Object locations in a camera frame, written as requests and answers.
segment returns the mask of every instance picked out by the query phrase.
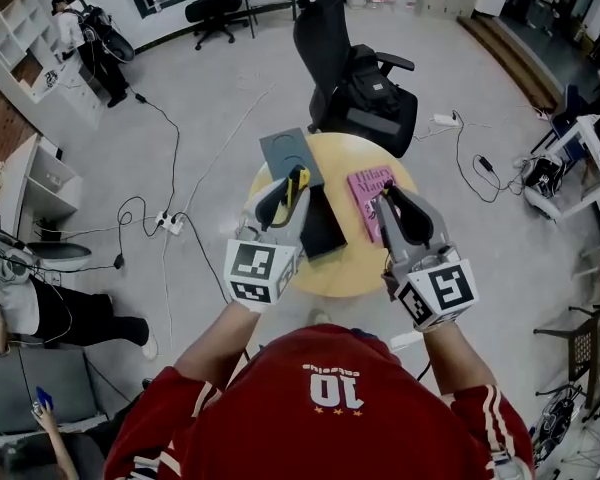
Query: round wooden table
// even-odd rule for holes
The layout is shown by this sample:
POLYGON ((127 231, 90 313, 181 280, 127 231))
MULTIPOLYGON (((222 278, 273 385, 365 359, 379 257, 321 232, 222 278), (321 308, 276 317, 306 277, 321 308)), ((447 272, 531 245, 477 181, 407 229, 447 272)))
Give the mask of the round wooden table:
MULTIPOLYGON (((389 165, 398 185, 417 193, 411 176, 387 151, 355 135, 318 133, 307 137, 307 142, 325 180, 325 194, 347 245, 311 262, 305 258, 293 278, 293 285, 302 291, 328 297, 353 297, 384 288, 380 275, 387 250, 381 243, 371 242, 347 176, 363 169, 389 165)), ((271 173, 265 164, 251 185, 249 198, 271 182, 271 173)))

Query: red jersey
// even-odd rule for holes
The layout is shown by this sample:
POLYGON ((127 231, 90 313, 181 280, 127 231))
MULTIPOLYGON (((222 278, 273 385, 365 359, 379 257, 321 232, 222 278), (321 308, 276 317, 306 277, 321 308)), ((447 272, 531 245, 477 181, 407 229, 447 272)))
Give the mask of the red jersey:
POLYGON ((165 368, 105 480, 479 480, 503 457, 533 478, 529 433, 497 386, 441 400, 384 343, 326 324, 272 342, 224 393, 165 368))

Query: chair armrest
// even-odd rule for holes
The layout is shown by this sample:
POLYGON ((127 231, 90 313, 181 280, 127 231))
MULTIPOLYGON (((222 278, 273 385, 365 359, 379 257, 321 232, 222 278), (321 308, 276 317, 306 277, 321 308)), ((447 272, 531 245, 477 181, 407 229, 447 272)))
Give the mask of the chair armrest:
POLYGON ((390 53, 377 52, 378 62, 382 62, 380 72, 387 76, 394 66, 400 69, 406 69, 407 71, 413 71, 416 69, 416 65, 410 60, 403 59, 397 55, 391 55, 390 53))
POLYGON ((350 108, 347 112, 347 120, 359 126, 364 126, 371 130, 380 133, 395 135, 400 130, 400 125, 393 121, 389 121, 384 117, 379 117, 374 114, 369 114, 357 108, 350 108))

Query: concrete floor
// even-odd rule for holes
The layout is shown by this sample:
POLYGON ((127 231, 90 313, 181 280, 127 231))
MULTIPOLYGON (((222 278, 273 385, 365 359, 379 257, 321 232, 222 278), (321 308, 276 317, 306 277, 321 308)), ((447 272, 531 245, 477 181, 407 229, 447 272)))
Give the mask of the concrete floor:
MULTIPOLYGON (((397 71, 391 78, 420 101, 417 133, 436 113, 460 112, 468 126, 460 159, 479 189, 491 189, 471 170, 480 153, 505 181, 515 176, 512 160, 527 153, 548 130, 497 62, 453 21, 394 14, 390 10, 348 12, 353 44, 404 56, 414 73, 397 71)), ((182 132, 176 166, 173 209, 182 210, 192 189, 248 109, 260 102, 238 127, 234 138, 202 181, 189 215, 216 272, 221 272, 226 240, 232 236, 251 180, 263 163, 258 139, 309 124, 311 78, 295 51, 290 11, 263 15, 253 40, 248 29, 236 30, 236 43, 217 37, 200 52, 184 36, 140 55, 125 68, 134 88, 163 108, 182 132)), ((85 178, 82 209, 66 229, 114 226, 116 212, 128 197, 142 195, 149 215, 162 210, 170 194, 174 130, 148 106, 129 98, 105 113, 89 142, 69 145, 66 161, 85 178)), ((528 424, 544 400, 533 393, 566 366, 561 340, 537 337, 532 329, 579 296, 571 282, 578 251, 600 240, 593 212, 586 210, 556 225, 531 211, 524 200, 503 193, 484 204, 460 178, 455 166, 454 132, 413 141, 402 159, 421 195, 445 216, 461 254, 471 260, 480 302, 459 320, 469 340, 493 368, 503 390, 528 424)), ((136 201, 127 209, 142 216, 136 201)), ((149 229, 154 224, 148 222, 149 229)), ((80 242, 94 251, 91 265, 110 264, 118 253, 116 231, 94 233, 80 242)), ((165 301, 162 257, 165 235, 145 237, 141 224, 123 229, 126 266, 119 272, 80 274, 89 292, 107 291, 121 313, 143 315, 160 345, 154 362, 126 342, 87 349, 109 380, 129 397, 140 391, 143 377, 156 375, 204 331, 223 307, 223 300, 191 229, 169 239, 165 255, 173 346, 165 301)), ((391 305, 387 294, 350 300, 325 300, 290 288, 278 307, 266 314, 249 349, 303 324, 308 311, 320 306, 336 323, 361 327, 384 340, 409 332, 410 319, 391 305)), ((417 375, 426 364, 422 343, 398 353, 404 367, 417 375)), ((425 384, 433 388, 433 377, 425 384)), ((98 380, 108 410, 122 405, 98 380)))

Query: pink book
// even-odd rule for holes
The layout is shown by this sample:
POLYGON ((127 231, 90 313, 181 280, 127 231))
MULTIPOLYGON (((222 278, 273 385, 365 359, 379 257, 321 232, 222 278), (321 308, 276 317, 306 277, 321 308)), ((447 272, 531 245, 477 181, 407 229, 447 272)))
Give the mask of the pink book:
POLYGON ((388 180, 396 182, 396 178, 388 165, 365 169, 347 176, 349 187, 358 204, 358 209, 364 220, 364 225, 372 242, 382 242, 380 226, 376 213, 373 211, 371 200, 376 197, 388 180))

